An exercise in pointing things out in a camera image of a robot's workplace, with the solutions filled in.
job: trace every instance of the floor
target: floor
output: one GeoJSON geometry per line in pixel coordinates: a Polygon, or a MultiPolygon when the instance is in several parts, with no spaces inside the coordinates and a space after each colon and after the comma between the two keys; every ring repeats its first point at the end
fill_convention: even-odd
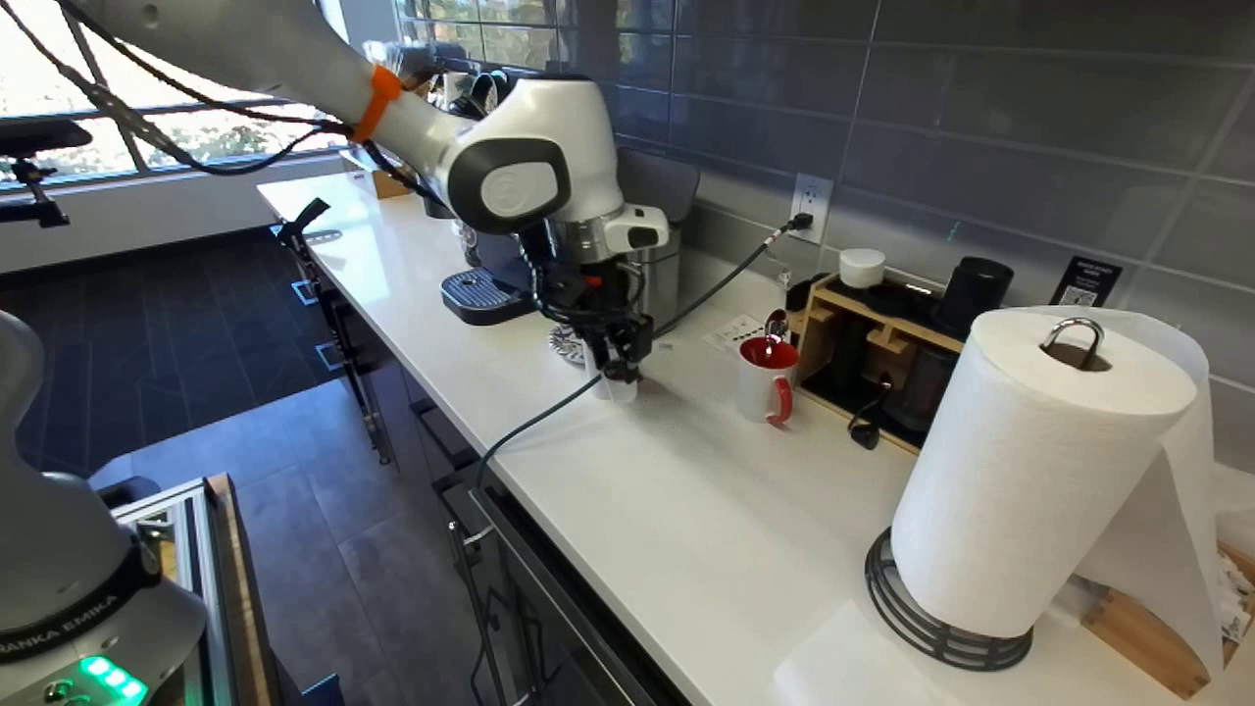
{"type": "Polygon", "coordinates": [[[18,446],[91,476],[121,452],[331,380],[319,308],[291,294],[291,255],[257,233],[2,274],[0,308],[47,352],[18,446]]]}
{"type": "Polygon", "coordinates": [[[348,706],[465,706],[477,634],[427,489],[448,457],[427,437],[391,446],[406,461],[382,467],[348,389],[331,380],[121,456],[94,482],[233,476],[294,684],[340,674],[348,706]]]}

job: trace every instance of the electrical outlet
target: electrical outlet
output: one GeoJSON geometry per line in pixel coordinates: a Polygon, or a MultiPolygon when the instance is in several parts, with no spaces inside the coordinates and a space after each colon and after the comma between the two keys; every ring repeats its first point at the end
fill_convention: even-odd
{"type": "Polygon", "coordinates": [[[829,223],[829,201],[830,201],[830,182],[801,171],[791,182],[791,213],[788,217],[806,213],[813,227],[806,233],[788,233],[788,234],[818,244],[823,238],[823,223],[829,223]]]}

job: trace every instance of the metal stand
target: metal stand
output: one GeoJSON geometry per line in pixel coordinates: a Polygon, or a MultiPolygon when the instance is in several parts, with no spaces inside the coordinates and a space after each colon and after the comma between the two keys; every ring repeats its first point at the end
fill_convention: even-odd
{"type": "Polygon", "coordinates": [[[963,629],[954,629],[938,614],[931,614],[902,584],[891,531],[880,535],[880,542],[867,550],[863,559],[867,593],[873,613],[919,650],[927,650],[938,664],[959,665],[959,672],[1008,672],[1017,665],[1029,646],[1033,633],[1017,640],[976,634],[963,629]]]}

